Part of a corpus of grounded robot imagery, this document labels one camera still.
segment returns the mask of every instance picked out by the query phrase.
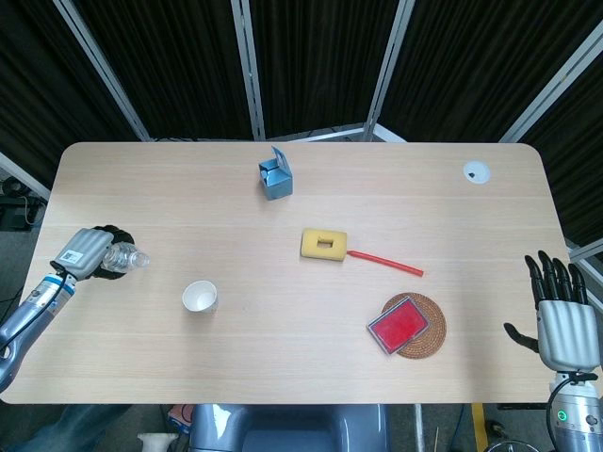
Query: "yellow sponge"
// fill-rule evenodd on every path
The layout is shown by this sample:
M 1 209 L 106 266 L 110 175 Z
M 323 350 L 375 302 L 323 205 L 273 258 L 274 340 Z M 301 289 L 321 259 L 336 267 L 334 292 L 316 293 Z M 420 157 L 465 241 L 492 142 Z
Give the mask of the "yellow sponge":
M 338 231 L 304 229 L 301 237 L 301 255 L 316 259 L 343 261 L 348 247 L 348 235 Z

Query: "water bottle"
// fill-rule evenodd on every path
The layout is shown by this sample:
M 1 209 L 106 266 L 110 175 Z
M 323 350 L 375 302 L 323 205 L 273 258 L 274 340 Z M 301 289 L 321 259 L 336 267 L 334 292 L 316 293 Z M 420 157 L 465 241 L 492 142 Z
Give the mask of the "water bottle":
M 106 252 L 101 267 L 105 270 L 127 273 L 134 268 L 144 268 L 151 259 L 131 243 L 114 243 Z

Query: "robotic arm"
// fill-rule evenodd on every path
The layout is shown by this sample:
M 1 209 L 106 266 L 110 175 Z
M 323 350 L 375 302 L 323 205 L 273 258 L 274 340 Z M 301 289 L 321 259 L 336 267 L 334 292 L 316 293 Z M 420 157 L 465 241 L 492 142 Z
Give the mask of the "robotic arm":
M 124 275 L 101 266 L 111 246 L 119 243 L 134 244 L 134 239 L 115 226 L 80 230 L 50 263 L 57 273 L 47 274 L 0 326 L 0 393 L 15 379 L 26 352 L 75 293 L 77 282 Z
M 546 426 L 555 450 L 603 452 L 603 419 L 596 388 L 590 382 L 597 379 L 591 372 L 601 364 L 595 310 L 588 305 L 584 280 L 576 266 L 570 264 L 568 273 L 559 259 L 551 261 L 543 251 L 538 251 L 538 257 L 542 272 L 526 256 L 538 340 L 519 333 L 510 323 L 504 328 L 517 344 L 538 353 L 557 373 L 546 404 Z

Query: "black curtain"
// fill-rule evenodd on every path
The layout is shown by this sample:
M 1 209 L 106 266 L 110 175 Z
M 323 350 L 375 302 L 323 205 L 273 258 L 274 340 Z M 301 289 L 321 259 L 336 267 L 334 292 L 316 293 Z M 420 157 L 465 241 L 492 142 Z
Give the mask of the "black curtain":
M 367 120 L 397 0 L 252 0 L 267 137 Z
M 252 139 L 229 1 L 76 4 L 152 137 Z
M 521 139 L 543 157 L 564 235 L 603 237 L 603 55 Z
M 77 141 L 137 140 L 51 1 L 0 2 L 0 152 L 52 186 Z
M 379 123 L 498 141 L 602 19 L 600 1 L 417 0 Z

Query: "label sticker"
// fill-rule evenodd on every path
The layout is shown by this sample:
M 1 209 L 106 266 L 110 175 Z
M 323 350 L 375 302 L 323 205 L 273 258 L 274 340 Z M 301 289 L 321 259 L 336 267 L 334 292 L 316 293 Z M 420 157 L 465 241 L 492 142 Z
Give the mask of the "label sticker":
M 81 252 L 66 250 L 63 255 L 60 256 L 60 260 L 69 262 L 70 264 L 77 264 L 77 261 L 79 261 L 83 255 L 84 254 Z

